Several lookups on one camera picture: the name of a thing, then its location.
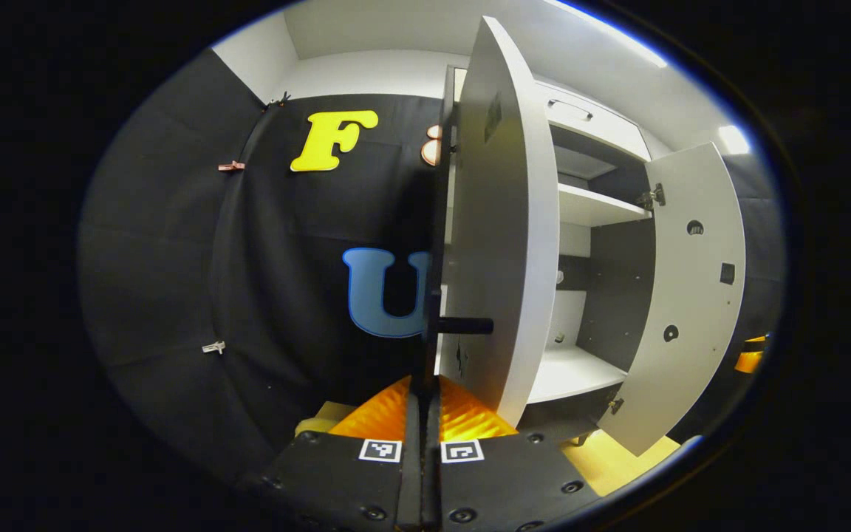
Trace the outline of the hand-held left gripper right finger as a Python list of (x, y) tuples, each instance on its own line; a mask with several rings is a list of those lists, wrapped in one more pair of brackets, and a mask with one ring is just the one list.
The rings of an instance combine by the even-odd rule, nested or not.
[(438, 376), (428, 409), (423, 497), (437, 532), (544, 532), (599, 499), (544, 432), (520, 432)]

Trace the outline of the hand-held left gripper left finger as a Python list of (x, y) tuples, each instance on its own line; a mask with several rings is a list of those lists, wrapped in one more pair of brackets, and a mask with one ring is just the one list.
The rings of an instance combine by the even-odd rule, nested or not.
[(400, 378), (325, 432), (303, 430), (262, 472), (287, 532), (418, 532), (419, 400)]

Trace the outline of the grey cabinet door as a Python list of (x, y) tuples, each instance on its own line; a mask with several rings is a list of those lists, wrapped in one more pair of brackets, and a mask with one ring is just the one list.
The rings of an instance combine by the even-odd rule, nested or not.
[(446, 312), (487, 318), (440, 370), (516, 426), (553, 316), (558, 181), (544, 98), (499, 20), (480, 19), (458, 101)]
[(722, 363), (739, 317), (746, 249), (735, 186), (712, 142), (647, 165), (653, 205), (652, 298), (638, 349), (598, 427), (635, 457), (692, 408)]

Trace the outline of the grey double-door shoe cabinet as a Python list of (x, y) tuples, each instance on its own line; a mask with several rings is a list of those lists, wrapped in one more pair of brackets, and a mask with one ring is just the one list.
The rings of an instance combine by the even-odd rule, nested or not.
[[(449, 257), (443, 273), (445, 306)], [(647, 320), (654, 268), (652, 219), (601, 227), (560, 222), (553, 316), (544, 350), (580, 347), (628, 372)], [(450, 360), (445, 351), (456, 337), (446, 334), (442, 341), (440, 367)], [(462, 385), (456, 378), (446, 377)], [(621, 385), (527, 404), (518, 424), (551, 431), (557, 438), (574, 437), (598, 427), (606, 404), (617, 398)]]

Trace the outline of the black vertical door handle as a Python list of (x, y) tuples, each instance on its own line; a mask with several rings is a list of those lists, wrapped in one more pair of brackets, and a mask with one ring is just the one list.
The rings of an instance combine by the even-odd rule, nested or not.
[(428, 288), (423, 299), (423, 331), (421, 332), (425, 354), (417, 366), (416, 373), (417, 381), (426, 387), (430, 387), (434, 380), (440, 334), (490, 335), (494, 330), (494, 322), (491, 318), (443, 316), (440, 303), (442, 303), (440, 287)]

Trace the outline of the white cabinet shelf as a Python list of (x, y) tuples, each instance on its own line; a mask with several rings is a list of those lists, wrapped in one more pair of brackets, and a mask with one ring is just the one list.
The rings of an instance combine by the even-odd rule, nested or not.
[(558, 219), (565, 225), (601, 227), (645, 221), (652, 212), (577, 186), (558, 184)]
[(527, 404), (563, 400), (623, 383), (627, 372), (580, 347), (546, 349)]

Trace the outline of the grey cabinet top drawer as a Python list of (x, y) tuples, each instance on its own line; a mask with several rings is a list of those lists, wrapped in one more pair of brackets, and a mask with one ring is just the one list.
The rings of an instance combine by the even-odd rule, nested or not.
[[(536, 88), (541, 101), (544, 102), (550, 132), (558, 146), (576, 151), (590, 149), (593, 154), (607, 156), (608, 161), (615, 164), (642, 164), (652, 161), (651, 152), (635, 122), (583, 95), (553, 84), (537, 81)], [(551, 98), (587, 109), (593, 112), (594, 118), (589, 122), (574, 119), (561, 121), (548, 111), (547, 101)]]

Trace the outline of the small ceiling light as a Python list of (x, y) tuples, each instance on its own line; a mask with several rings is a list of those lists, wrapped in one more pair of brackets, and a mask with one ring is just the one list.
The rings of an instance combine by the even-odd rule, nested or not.
[(736, 125), (720, 126), (718, 128), (718, 136), (724, 148), (724, 154), (742, 155), (750, 154), (752, 151), (745, 132)]

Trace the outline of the black backdrop cloth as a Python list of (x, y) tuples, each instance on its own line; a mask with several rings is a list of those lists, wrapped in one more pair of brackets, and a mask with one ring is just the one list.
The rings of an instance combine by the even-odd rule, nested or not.
[[(425, 354), (452, 192), (421, 155), (442, 101), (335, 94), (261, 108), (208, 50), (163, 84), (101, 160), (82, 213), (86, 326), (158, 437), (245, 487), (324, 400), (369, 400)], [(760, 163), (722, 155), (745, 235), (732, 340), (778, 319), (781, 203)], [(223, 173), (239, 161), (244, 171)], [(223, 354), (202, 346), (225, 341)]]

